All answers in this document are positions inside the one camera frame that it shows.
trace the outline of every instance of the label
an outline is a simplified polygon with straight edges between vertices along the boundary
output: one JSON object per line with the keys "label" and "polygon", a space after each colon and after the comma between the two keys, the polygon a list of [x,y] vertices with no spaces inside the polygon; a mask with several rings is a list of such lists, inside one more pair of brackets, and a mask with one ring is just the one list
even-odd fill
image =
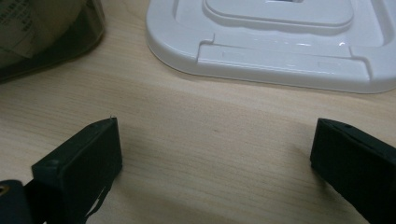
{"label": "label", "polygon": [[0,49],[31,58],[35,30],[29,0],[0,1]]}

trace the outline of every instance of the light wood grain surface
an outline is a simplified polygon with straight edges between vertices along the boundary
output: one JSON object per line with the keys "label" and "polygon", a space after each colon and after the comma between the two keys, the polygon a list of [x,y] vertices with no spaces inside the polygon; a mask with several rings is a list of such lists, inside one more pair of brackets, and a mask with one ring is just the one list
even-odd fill
{"label": "light wood grain surface", "polygon": [[149,0],[103,0],[89,54],[0,85],[0,178],[119,119],[123,170],[89,223],[366,223],[310,168],[318,118],[396,146],[396,91],[353,94],[180,73],[145,40]]}

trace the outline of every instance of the white plastic tray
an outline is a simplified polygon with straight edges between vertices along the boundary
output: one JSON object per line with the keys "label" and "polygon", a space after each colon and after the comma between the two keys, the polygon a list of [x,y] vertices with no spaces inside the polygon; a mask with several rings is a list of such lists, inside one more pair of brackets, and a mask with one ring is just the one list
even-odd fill
{"label": "white plastic tray", "polygon": [[151,0],[147,28],[152,52],[190,74],[396,88],[395,0]]}

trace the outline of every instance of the dark green object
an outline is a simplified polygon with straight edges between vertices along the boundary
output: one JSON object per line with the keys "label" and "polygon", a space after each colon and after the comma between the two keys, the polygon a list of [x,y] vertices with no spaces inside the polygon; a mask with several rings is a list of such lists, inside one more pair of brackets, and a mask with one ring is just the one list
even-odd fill
{"label": "dark green object", "polygon": [[[0,195],[2,207],[15,208],[0,213],[0,223],[15,223],[15,216],[30,216],[32,222],[25,224],[85,223],[101,206],[121,167],[117,119],[90,124],[34,164],[34,179],[24,188]],[[0,181],[0,186],[8,183]],[[20,207],[28,207],[30,214],[26,209],[21,214]]]}
{"label": "dark green object", "polygon": [[396,223],[396,148],[348,124],[319,119],[311,162],[370,223]]}

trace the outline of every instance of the white plastic stand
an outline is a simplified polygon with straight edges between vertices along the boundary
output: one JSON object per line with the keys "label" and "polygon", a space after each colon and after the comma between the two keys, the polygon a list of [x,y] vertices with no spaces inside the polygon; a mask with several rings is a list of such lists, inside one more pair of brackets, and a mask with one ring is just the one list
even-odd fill
{"label": "white plastic stand", "polygon": [[396,88],[395,0],[151,0],[147,28],[152,52],[190,74]]}

